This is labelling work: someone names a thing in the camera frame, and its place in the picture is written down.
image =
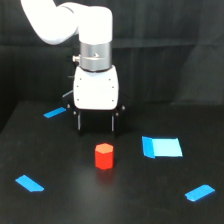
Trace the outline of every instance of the red hexagonal block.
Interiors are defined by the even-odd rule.
[[[114,147],[107,143],[97,145],[95,149],[95,166],[102,170],[114,166]]]

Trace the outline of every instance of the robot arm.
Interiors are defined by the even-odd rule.
[[[103,44],[112,41],[112,13],[104,7],[88,7],[53,0],[21,0],[23,10],[46,43],[56,45],[79,33],[80,42]]]
[[[79,33],[80,55],[73,85],[74,105],[79,109],[114,110],[119,84],[112,65],[112,13],[105,7],[53,0],[21,0],[37,35],[48,44],[60,44]]]

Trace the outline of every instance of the blue tape strip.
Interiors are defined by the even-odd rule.
[[[202,185],[201,187],[198,187],[193,191],[188,192],[187,194],[185,194],[185,196],[189,201],[197,201],[198,199],[203,198],[204,196],[214,191],[215,190],[211,188],[209,185]]]
[[[155,156],[182,157],[179,140],[175,139],[153,139]]]
[[[56,115],[58,115],[58,114],[60,114],[60,113],[62,113],[62,112],[64,112],[64,111],[66,111],[66,109],[63,108],[63,107],[60,107],[60,108],[58,108],[58,109],[56,109],[56,110],[53,110],[53,111],[51,111],[51,112],[49,112],[49,113],[44,114],[44,116],[45,116],[46,118],[50,118],[50,117],[56,116]]]
[[[17,183],[22,185],[24,188],[26,188],[28,191],[33,192],[33,191],[43,191],[44,188],[41,187],[39,184],[31,180],[29,177],[26,175],[23,175],[19,177],[18,179],[15,180]]]
[[[143,153],[144,156],[155,158],[152,139],[147,137],[142,137]]]

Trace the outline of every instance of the black table surface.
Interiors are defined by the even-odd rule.
[[[20,102],[0,133],[1,224],[224,223],[224,107],[142,105],[111,133],[106,114],[64,112],[59,103]],[[179,138],[183,157],[143,156],[142,136]],[[114,146],[115,165],[95,167],[97,144]],[[44,187],[30,193],[15,182],[27,175]],[[185,193],[216,191],[190,202]]]

